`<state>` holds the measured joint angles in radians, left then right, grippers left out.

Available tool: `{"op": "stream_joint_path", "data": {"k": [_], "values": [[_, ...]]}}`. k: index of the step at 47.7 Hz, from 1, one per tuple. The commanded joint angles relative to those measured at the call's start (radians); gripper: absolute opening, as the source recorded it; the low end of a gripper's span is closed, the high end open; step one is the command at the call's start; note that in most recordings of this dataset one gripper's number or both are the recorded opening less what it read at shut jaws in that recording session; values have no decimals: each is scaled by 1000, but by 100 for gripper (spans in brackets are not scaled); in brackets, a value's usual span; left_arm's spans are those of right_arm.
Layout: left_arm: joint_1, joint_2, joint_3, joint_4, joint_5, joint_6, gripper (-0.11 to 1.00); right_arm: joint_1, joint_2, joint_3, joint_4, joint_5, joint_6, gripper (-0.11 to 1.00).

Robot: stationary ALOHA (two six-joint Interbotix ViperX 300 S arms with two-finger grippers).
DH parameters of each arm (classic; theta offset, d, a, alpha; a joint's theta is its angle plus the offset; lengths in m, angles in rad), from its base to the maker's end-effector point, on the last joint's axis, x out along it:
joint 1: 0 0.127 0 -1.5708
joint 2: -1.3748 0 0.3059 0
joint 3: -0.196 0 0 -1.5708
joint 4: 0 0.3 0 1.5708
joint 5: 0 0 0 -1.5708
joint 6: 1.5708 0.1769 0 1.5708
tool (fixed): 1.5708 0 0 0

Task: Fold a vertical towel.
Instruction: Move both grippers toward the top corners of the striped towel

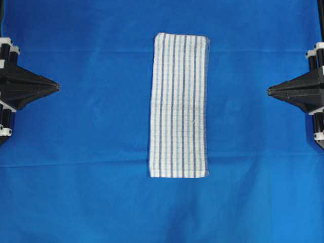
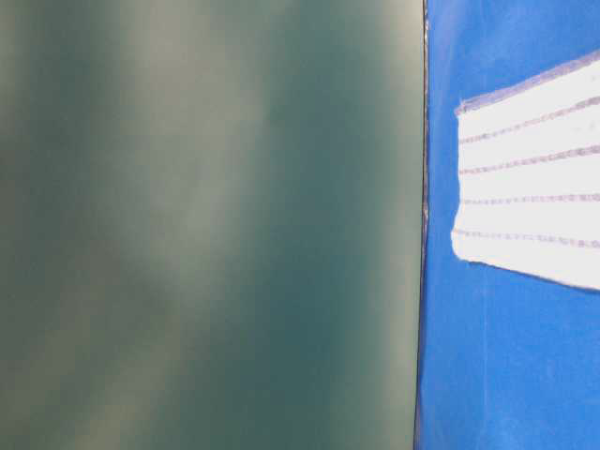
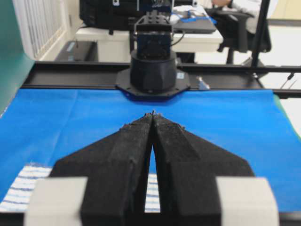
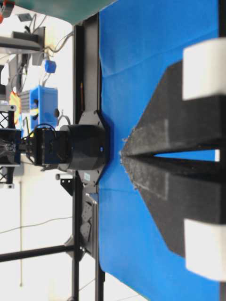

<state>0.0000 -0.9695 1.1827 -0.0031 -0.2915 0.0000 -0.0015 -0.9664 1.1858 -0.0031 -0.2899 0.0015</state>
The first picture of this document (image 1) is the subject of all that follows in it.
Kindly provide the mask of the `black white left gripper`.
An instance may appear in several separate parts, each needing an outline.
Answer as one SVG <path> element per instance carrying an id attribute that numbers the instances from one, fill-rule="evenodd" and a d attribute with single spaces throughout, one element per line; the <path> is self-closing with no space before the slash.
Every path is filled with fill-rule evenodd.
<path id="1" fill-rule="evenodd" d="M 1 145 L 13 134 L 17 109 L 60 90 L 58 83 L 17 65 L 20 48 L 9 37 L 1 37 Z M 9 81 L 37 84 L 35 90 L 9 91 Z"/>

